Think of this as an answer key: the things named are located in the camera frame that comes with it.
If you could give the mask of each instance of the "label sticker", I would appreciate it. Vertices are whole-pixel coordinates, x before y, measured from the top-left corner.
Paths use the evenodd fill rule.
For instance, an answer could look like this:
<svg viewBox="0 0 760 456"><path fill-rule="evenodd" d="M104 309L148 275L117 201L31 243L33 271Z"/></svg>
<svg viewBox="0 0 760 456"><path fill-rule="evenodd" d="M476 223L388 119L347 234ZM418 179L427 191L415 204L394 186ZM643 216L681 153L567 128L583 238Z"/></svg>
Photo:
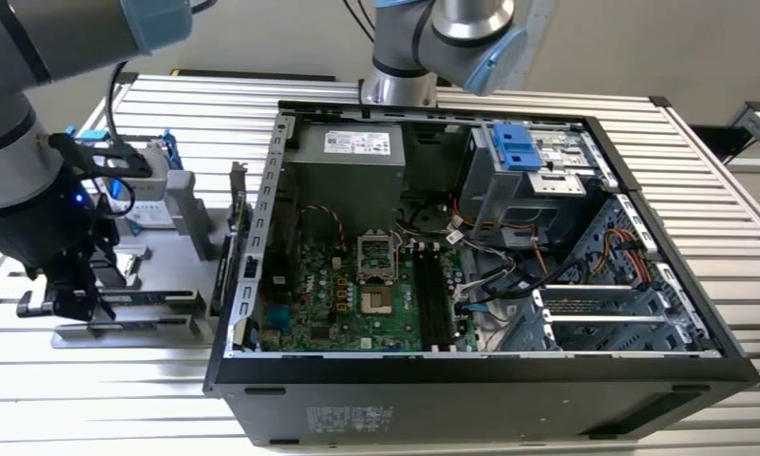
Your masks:
<svg viewBox="0 0 760 456"><path fill-rule="evenodd" d="M542 158L544 159L544 162L563 162L563 154L554 150L543 150Z"/></svg>
<svg viewBox="0 0 760 456"><path fill-rule="evenodd" d="M111 199L113 210L121 211L127 208L127 201ZM168 213L165 201L137 201L136 207L127 215L127 219L137 223L144 228L173 228L172 215Z"/></svg>
<svg viewBox="0 0 760 456"><path fill-rule="evenodd" d="M392 135L390 133L331 131L324 136L324 152L328 154L391 155Z"/></svg>
<svg viewBox="0 0 760 456"><path fill-rule="evenodd" d="M315 433L388 432L394 407L307 407L307 422Z"/></svg>
<svg viewBox="0 0 760 456"><path fill-rule="evenodd" d="M447 235L447 237L446 237L446 239L451 243L451 245L455 245L456 242L459 242L464 238L466 238L466 235L459 230L451 231L451 234Z"/></svg>

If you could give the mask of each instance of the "blue clip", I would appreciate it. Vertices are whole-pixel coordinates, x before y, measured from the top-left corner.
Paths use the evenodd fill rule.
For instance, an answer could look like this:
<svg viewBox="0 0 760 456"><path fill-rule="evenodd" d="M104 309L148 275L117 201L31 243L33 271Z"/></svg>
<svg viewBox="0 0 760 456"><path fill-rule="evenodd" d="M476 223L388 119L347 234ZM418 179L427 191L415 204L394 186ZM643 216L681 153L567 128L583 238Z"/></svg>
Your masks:
<svg viewBox="0 0 760 456"><path fill-rule="evenodd" d="M183 160L180 159L180 152L177 151L177 138L172 135L171 130L167 128L161 139L165 143L165 151L168 152L168 167L169 169L184 169Z"/></svg>
<svg viewBox="0 0 760 456"><path fill-rule="evenodd" d="M129 229L132 231L132 236L137 236L143 231L143 226L129 220Z"/></svg>
<svg viewBox="0 0 760 456"><path fill-rule="evenodd" d="M79 141L85 143L101 143L111 138L108 130L87 130L79 138Z"/></svg>
<svg viewBox="0 0 760 456"><path fill-rule="evenodd" d="M544 161L532 145L532 136L523 125L494 123L494 145L504 169L538 171L544 166Z"/></svg>

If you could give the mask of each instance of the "connector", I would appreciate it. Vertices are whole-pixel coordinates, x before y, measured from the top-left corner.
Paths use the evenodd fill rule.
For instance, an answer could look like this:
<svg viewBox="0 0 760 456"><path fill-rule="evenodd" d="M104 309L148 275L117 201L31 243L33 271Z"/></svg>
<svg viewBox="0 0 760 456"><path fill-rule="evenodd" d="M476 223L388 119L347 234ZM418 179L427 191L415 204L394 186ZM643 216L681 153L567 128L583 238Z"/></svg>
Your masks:
<svg viewBox="0 0 760 456"><path fill-rule="evenodd" d="M618 250L643 250L644 248L646 246L639 240L627 240L618 245Z"/></svg>

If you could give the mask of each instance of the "aluminum extrusion table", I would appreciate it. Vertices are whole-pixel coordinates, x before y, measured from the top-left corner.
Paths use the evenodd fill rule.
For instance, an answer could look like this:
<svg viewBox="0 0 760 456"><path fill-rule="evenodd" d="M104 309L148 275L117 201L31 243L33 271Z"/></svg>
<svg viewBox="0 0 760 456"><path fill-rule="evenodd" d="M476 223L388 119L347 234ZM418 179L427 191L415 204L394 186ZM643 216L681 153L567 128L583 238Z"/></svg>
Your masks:
<svg viewBox="0 0 760 456"><path fill-rule="evenodd" d="M139 76L116 96L131 135L165 128L197 174L197 196L229 203L228 171L248 163L259 189L278 100L355 103L355 84ZM596 116L690 267L760 370L760 207L664 100L499 92L484 99L444 88L440 106ZM85 128L103 128L103 105ZM208 348L55 350L55 318L20 320L13 304L32 288L0 255L0 450L17 454L250 451L224 402L203 397ZM522 454L596 451L635 456L760 454L760 385L636 444L320 448L320 453Z"/></svg>

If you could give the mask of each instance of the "metal rail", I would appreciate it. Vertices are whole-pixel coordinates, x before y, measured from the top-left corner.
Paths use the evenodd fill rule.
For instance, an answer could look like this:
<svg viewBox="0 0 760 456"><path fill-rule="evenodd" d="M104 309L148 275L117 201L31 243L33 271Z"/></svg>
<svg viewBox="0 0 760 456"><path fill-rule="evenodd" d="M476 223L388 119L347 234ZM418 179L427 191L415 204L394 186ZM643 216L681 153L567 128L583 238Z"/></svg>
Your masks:
<svg viewBox="0 0 760 456"><path fill-rule="evenodd" d="M119 94L123 134L171 128L197 192L229 203L227 173L248 163L255 200L279 100L354 103L354 84L140 76ZM760 370L760 208L673 109L648 98L499 92L480 99L444 89L446 108L596 116L646 189L690 266ZM100 112L88 128L100 127ZM29 290L0 256L0 303ZM221 401L203 398L208 349L51 349L56 319L19 320L0 304L0 449L13 453L100 449L258 451ZM590 446L360 447L359 454L760 454L760 385L636 444Z"/></svg>

